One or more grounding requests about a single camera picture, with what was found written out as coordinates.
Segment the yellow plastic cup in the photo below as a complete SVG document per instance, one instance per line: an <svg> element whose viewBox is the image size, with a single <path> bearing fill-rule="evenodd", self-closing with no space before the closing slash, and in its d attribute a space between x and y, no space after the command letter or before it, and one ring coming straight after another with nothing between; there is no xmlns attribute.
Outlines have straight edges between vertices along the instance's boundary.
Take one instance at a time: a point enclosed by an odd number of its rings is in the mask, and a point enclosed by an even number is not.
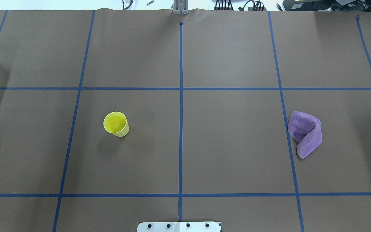
<svg viewBox="0 0 371 232"><path fill-rule="evenodd" d="M117 137L124 137L129 132L129 124L122 112L110 112L103 120L104 129Z"/></svg>

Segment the purple cloth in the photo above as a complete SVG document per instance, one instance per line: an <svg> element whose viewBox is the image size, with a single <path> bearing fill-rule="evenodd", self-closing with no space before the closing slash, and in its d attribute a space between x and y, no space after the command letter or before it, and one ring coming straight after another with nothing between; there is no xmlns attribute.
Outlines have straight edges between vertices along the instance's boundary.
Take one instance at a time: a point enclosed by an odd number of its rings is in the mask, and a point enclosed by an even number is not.
<svg viewBox="0 0 371 232"><path fill-rule="evenodd" d="M296 152L303 160L322 144L321 121L305 112L293 111L291 113L288 132L297 141Z"/></svg>

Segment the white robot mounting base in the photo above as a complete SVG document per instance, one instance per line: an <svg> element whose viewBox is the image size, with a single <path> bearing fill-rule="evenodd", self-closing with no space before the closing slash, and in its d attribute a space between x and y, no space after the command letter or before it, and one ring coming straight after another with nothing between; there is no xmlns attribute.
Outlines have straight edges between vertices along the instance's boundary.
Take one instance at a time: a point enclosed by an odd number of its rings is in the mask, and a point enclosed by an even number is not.
<svg viewBox="0 0 371 232"><path fill-rule="evenodd" d="M137 232L221 232L220 222L143 222L137 226Z"/></svg>

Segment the black equipment box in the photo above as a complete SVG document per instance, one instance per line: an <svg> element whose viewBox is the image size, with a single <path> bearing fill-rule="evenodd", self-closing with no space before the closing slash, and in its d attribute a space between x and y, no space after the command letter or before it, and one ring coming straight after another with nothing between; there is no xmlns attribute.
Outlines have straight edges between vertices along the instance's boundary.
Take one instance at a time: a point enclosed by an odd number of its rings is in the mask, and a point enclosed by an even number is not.
<svg viewBox="0 0 371 232"><path fill-rule="evenodd" d="M286 11L371 12L371 0L283 0Z"/></svg>

